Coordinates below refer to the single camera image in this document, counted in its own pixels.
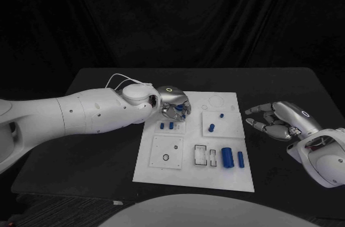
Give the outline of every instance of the blue cylinder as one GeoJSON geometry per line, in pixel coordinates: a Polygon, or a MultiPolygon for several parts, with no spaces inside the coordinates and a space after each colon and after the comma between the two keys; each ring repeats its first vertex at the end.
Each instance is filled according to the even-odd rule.
{"type": "Polygon", "coordinates": [[[214,124],[210,125],[210,129],[208,129],[210,132],[214,132],[214,126],[216,126],[214,124]]]}
{"type": "Polygon", "coordinates": [[[230,147],[221,148],[221,155],[223,155],[224,167],[233,168],[236,165],[234,165],[233,151],[230,147]]]}
{"type": "Polygon", "coordinates": [[[177,106],[175,109],[177,109],[178,111],[182,111],[184,105],[177,106]]]}
{"type": "Polygon", "coordinates": [[[239,165],[240,165],[240,168],[245,168],[243,152],[239,151],[237,155],[239,155],[239,165]]]}

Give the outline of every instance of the robotic hand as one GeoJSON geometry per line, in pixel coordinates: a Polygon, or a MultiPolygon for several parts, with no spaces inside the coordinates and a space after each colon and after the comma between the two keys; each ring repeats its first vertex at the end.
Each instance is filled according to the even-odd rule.
{"type": "Polygon", "coordinates": [[[0,173],[51,139],[113,131],[143,123],[158,112],[184,121],[175,107],[182,105],[182,113],[191,114],[185,93],[172,86],[155,89],[136,82],[120,91],[102,88],[44,100],[0,100],[0,173]]]}
{"type": "Polygon", "coordinates": [[[304,167],[317,180],[328,187],[345,184],[345,129],[322,130],[314,117],[289,102],[275,102],[250,108],[246,114],[265,112],[269,124],[249,118],[247,123],[272,138],[291,141],[288,153],[304,164],[304,167]]]}

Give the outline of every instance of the black table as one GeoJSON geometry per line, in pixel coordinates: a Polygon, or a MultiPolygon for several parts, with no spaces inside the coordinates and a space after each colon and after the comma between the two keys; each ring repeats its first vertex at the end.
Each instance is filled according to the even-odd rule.
{"type": "MultiPolygon", "coordinates": [[[[297,103],[324,128],[345,126],[345,119],[315,73],[308,68],[239,69],[83,69],[67,95],[103,88],[113,73],[155,87],[185,91],[236,92],[240,110],[285,100],[297,103]]],[[[123,79],[116,77],[110,87],[123,79]]],[[[256,193],[133,182],[145,124],[97,135],[74,135],[34,148],[12,186],[15,193],[80,196],[142,202],[172,194],[208,194],[237,198],[292,214],[344,218],[345,187],[328,189],[309,177],[286,153],[292,143],[273,140],[246,123],[246,144],[256,193]]]]}

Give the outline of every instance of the silver robotic hand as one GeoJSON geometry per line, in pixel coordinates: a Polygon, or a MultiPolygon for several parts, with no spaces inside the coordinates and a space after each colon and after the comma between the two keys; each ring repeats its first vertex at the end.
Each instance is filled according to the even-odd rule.
{"type": "Polygon", "coordinates": [[[181,91],[174,86],[162,86],[158,88],[158,92],[162,97],[162,114],[165,117],[177,119],[180,121],[185,120],[182,116],[185,113],[191,114],[193,107],[190,99],[184,91],[181,91]],[[182,115],[177,113],[175,107],[182,105],[182,115]]]}
{"type": "Polygon", "coordinates": [[[291,141],[295,136],[304,140],[322,130],[314,117],[294,103],[286,101],[268,103],[250,108],[246,114],[250,115],[262,111],[269,124],[258,122],[252,118],[246,121],[276,140],[291,141]]]}

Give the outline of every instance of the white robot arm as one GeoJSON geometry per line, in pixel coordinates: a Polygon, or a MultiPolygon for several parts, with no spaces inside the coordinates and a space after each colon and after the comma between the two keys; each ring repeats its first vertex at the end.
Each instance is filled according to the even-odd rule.
{"type": "Polygon", "coordinates": [[[317,182],[328,187],[345,184],[345,129],[322,130],[314,117],[289,102],[275,102],[250,108],[246,114],[265,112],[269,124],[249,118],[247,123],[271,137],[299,141],[288,146],[288,153],[302,163],[317,182]]]}
{"type": "Polygon", "coordinates": [[[159,111],[184,121],[174,107],[181,105],[190,114],[185,93],[172,86],[159,90],[162,93],[151,84],[139,83],[120,91],[102,88],[44,100],[0,100],[0,173],[51,139],[113,131],[143,123],[159,111]]]}

